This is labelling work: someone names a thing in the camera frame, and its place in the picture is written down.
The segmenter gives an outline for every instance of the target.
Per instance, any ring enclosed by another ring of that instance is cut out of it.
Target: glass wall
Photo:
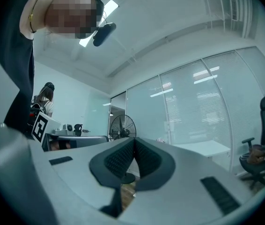
[[[194,148],[205,143],[213,160],[229,170],[231,132],[220,91],[202,61],[161,75],[169,115],[171,144]]]
[[[109,118],[110,98],[97,91],[90,92],[83,126],[90,131],[88,136],[107,136]]]
[[[203,58],[129,89],[126,112],[137,136],[191,150],[201,146],[238,175],[239,157],[248,152],[242,140],[255,137],[260,143],[264,95],[265,57],[250,47]]]
[[[161,81],[155,77],[127,90],[127,111],[136,126],[138,137],[164,139],[168,129]]]

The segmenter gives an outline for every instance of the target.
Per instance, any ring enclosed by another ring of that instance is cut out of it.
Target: black vent
[[[232,20],[237,21],[237,5],[236,0],[230,0],[231,2],[231,11],[232,11]]]
[[[207,189],[210,196],[216,202],[224,215],[237,209],[240,204],[230,195],[230,193],[217,181],[215,177],[207,177],[200,180]]]

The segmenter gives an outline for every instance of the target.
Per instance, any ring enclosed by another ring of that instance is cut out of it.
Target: mesh pad
[[[141,178],[153,173],[162,163],[160,155],[138,141],[135,143],[134,157],[138,163]]]
[[[118,178],[125,175],[133,161],[133,142],[110,154],[105,160],[105,167]]]

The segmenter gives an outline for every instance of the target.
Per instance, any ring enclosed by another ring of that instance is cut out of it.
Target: white desk surface
[[[215,155],[230,152],[230,148],[214,140],[185,144],[173,144],[173,146],[199,153],[205,157],[212,157]]]

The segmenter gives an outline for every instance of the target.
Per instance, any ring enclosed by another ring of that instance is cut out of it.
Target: standing fan
[[[117,116],[110,126],[109,135],[111,139],[116,140],[124,137],[136,137],[136,126],[133,120],[127,115]],[[125,173],[121,179],[122,184],[129,184],[136,180],[136,177],[131,173]]]

